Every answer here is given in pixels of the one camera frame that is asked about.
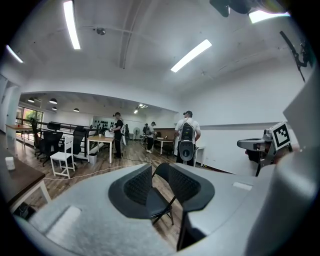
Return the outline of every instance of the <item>person in white shirt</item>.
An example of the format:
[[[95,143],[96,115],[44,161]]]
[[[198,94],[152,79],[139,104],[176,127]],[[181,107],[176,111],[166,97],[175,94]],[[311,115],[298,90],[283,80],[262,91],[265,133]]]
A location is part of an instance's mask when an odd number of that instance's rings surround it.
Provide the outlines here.
[[[182,129],[184,127],[185,123],[188,123],[189,125],[191,125],[193,127],[194,130],[194,136],[192,138],[192,142],[193,142],[193,156],[192,159],[187,161],[187,165],[188,166],[194,166],[194,154],[195,154],[195,148],[196,148],[196,141],[200,138],[201,136],[201,131],[200,131],[200,125],[197,121],[192,119],[192,112],[191,111],[187,111],[184,114],[184,119],[179,120],[179,122],[176,124],[175,127],[175,136],[178,137],[179,142],[178,142],[178,153],[177,153],[177,158],[176,158],[176,162],[177,163],[181,163],[183,164],[184,161],[181,159],[180,156],[180,142],[181,142],[181,133],[182,133]]]
[[[156,123],[152,122],[151,125],[149,126],[149,134],[147,137],[147,142],[148,142],[147,152],[148,153],[152,153],[151,149],[152,149],[152,146],[154,145],[154,135],[156,134],[156,132],[154,130],[155,125],[156,125]]]

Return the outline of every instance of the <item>white t-shirt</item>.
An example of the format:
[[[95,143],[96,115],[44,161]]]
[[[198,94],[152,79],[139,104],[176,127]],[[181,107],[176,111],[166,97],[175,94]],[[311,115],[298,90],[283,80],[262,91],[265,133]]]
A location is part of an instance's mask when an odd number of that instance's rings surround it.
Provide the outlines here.
[[[176,124],[175,130],[179,132],[179,141],[181,141],[181,131],[183,128],[183,125],[185,123],[188,123],[193,127],[194,130],[194,136],[193,136],[193,144],[196,143],[195,138],[196,138],[196,131],[200,131],[200,125],[197,121],[194,121],[191,117],[186,117],[184,119],[179,120],[179,122]]]
[[[154,127],[150,125],[149,126],[149,131],[151,132],[151,134],[148,134],[148,138],[153,138],[154,137],[153,132],[155,131]]]

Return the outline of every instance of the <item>person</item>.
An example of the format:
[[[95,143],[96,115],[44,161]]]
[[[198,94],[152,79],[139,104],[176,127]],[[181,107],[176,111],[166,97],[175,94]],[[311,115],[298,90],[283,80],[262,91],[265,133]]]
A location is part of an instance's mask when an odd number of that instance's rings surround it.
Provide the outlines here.
[[[126,144],[128,144],[130,137],[129,137],[129,127],[127,123],[125,124],[124,136],[125,136]]]
[[[184,119],[179,120],[179,122],[176,124],[175,127],[175,133],[174,135],[176,137],[178,137],[179,141],[178,141],[178,153],[177,153],[177,158],[176,158],[176,162],[177,163],[181,163],[183,164],[184,161],[182,160],[181,156],[180,156],[180,143],[181,143],[181,133],[182,133],[182,129],[184,127],[185,123],[188,123],[189,125],[191,125],[193,127],[194,130],[194,136],[192,137],[192,142],[193,142],[193,156],[191,158],[191,160],[187,161],[187,165],[188,166],[194,166],[194,157],[195,157],[195,148],[196,148],[196,141],[200,138],[201,136],[201,131],[200,131],[200,125],[197,121],[192,119],[192,112],[190,110],[188,110],[187,112],[183,113],[184,114]]]
[[[146,123],[142,129],[142,136],[143,136],[142,144],[145,144],[145,140],[146,140],[145,135],[146,135],[147,129],[148,129],[148,124]]]
[[[154,130],[154,126],[156,125],[155,122],[152,122],[151,125],[149,126],[149,134],[147,134],[147,142],[148,142],[148,149],[147,152],[148,153],[152,153],[151,149],[152,146],[154,145],[154,135],[156,134],[155,130]]]
[[[115,123],[115,128],[110,129],[110,132],[114,132],[114,145],[115,145],[115,158],[121,158],[121,128],[124,125],[124,122],[122,121],[121,114],[119,112],[116,112],[114,114],[115,119],[117,120]]]

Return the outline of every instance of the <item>trash bin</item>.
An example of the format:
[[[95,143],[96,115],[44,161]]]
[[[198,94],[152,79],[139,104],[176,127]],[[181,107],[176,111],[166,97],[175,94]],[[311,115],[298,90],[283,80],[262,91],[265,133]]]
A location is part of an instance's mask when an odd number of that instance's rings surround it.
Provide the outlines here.
[[[89,162],[92,165],[95,165],[97,162],[97,153],[89,154]]]

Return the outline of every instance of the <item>black cap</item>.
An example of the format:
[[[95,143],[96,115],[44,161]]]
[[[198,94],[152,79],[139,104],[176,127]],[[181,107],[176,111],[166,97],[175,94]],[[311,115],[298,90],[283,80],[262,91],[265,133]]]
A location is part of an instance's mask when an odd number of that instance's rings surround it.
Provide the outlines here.
[[[191,112],[190,110],[188,110],[188,111],[184,112],[183,114],[184,114],[184,115],[185,115],[185,114],[188,114],[191,118],[192,118],[192,115],[193,115],[193,114],[192,114],[192,112]]]

